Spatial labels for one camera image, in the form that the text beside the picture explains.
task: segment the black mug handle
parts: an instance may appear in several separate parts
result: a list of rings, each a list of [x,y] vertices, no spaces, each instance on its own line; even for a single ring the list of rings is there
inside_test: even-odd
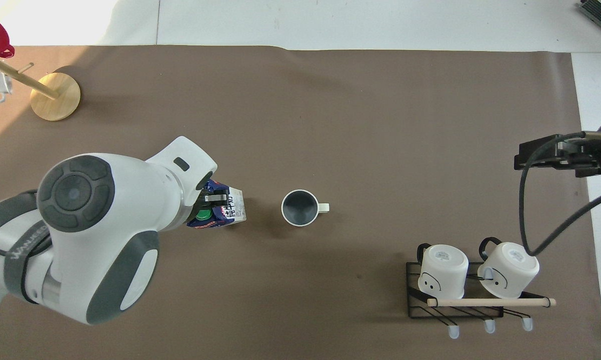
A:
[[[484,238],[483,241],[480,243],[480,246],[478,247],[478,254],[480,255],[480,258],[483,259],[483,261],[488,259],[488,253],[485,252],[485,248],[488,246],[489,242],[492,242],[497,245],[502,243],[502,241],[495,237]]]
[[[416,249],[416,260],[420,265],[423,264],[423,253],[425,252],[425,249],[429,248],[430,246],[431,245],[428,243],[422,243]]]

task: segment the mug with smiley face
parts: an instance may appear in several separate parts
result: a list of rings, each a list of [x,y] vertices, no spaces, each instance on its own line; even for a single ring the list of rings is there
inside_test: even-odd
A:
[[[418,289],[437,299],[461,299],[470,262],[463,251],[448,244],[422,243],[416,251],[421,265]]]
[[[485,248],[490,242],[496,244],[496,248],[488,255]],[[518,299],[541,269],[536,257],[527,255],[523,246],[502,242],[495,237],[484,239],[478,253],[484,260],[478,267],[477,275],[482,278],[480,283],[501,299]]]

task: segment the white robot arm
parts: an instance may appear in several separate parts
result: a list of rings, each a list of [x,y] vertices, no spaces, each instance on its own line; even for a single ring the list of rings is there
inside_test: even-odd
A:
[[[0,302],[11,293],[84,324],[120,315],[150,282],[158,232],[188,219],[216,168],[182,136],[147,161],[59,162],[38,191],[0,202]]]

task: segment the brown table surface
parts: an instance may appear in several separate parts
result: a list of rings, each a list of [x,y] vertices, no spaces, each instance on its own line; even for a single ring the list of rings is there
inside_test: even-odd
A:
[[[47,122],[29,91],[0,105],[0,200],[80,153],[147,159],[179,135],[246,198],[247,221],[161,234],[158,268],[122,316],[87,326],[7,296],[0,359],[601,359],[591,219],[541,254],[522,308],[447,337],[406,316],[405,262],[422,242],[478,261],[485,237],[520,242],[513,157],[580,130],[569,54],[273,47],[20,47],[7,62],[72,75],[81,103]],[[294,228],[280,201],[307,189],[331,211]],[[572,171],[529,177],[534,244],[587,202]]]

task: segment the wooden round base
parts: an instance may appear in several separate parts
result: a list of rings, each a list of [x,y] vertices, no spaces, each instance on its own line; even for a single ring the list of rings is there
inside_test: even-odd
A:
[[[70,116],[81,101],[81,88],[78,82],[62,72],[53,72],[38,80],[41,84],[56,91],[58,98],[49,98],[33,89],[29,96],[31,109],[37,116],[48,120],[58,121]]]

